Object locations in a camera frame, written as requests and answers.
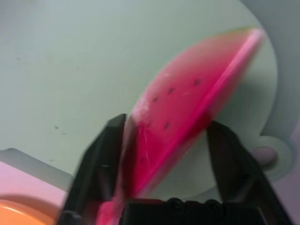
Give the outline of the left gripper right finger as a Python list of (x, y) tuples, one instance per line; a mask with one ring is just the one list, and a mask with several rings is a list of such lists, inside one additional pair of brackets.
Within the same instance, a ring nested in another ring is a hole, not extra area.
[(254, 157), (228, 127), (207, 128), (210, 160), (224, 206), (224, 225), (289, 225), (291, 220)]

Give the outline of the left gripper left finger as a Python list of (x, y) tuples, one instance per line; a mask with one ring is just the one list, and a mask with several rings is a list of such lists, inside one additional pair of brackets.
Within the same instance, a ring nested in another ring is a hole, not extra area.
[(126, 115), (110, 119), (87, 148), (69, 189), (60, 225), (94, 225), (101, 204), (114, 196)]

